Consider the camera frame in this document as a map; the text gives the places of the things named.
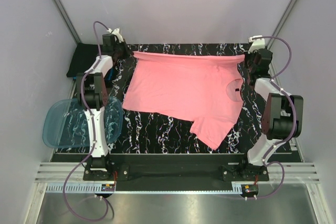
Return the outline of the pink t shirt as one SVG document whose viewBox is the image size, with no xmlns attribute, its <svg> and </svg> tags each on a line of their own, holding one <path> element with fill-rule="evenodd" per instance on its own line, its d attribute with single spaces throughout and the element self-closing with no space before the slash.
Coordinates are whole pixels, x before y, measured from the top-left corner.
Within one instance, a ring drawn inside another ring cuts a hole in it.
<svg viewBox="0 0 336 224">
<path fill-rule="evenodd" d="M 236 124 L 243 101 L 238 56 L 185 56 L 136 51 L 123 99 L 126 110 L 191 121 L 190 132 L 217 149 Z"/>
</svg>

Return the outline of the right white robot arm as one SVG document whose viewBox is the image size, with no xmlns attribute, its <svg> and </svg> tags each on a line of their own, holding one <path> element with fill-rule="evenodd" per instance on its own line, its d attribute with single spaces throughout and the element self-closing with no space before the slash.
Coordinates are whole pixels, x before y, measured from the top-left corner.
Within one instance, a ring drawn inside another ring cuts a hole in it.
<svg viewBox="0 0 336 224">
<path fill-rule="evenodd" d="M 303 97 L 289 94 L 275 83 L 269 74 L 271 61 L 272 52 L 266 48 L 245 54 L 248 85 L 265 99 L 266 106 L 261 117 L 262 135 L 238 167 L 244 180 L 263 173 L 271 155 L 302 130 Z"/>
</svg>

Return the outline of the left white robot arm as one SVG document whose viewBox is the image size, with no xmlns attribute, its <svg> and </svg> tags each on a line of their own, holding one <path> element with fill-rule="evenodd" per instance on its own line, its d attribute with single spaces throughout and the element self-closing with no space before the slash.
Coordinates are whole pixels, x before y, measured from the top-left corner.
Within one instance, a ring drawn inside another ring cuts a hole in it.
<svg viewBox="0 0 336 224">
<path fill-rule="evenodd" d="M 77 100 L 84 109 L 89 133 L 86 169 L 107 180 L 113 175 L 113 167 L 108 164 L 109 150 L 104 132 L 104 111 L 109 100 L 104 78 L 114 62 L 127 54 L 128 47 L 118 28 L 108 29 L 102 40 L 103 46 L 98 47 L 95 61 L 88 70 L 77 74 L 76 82 Z"/>
</svg>

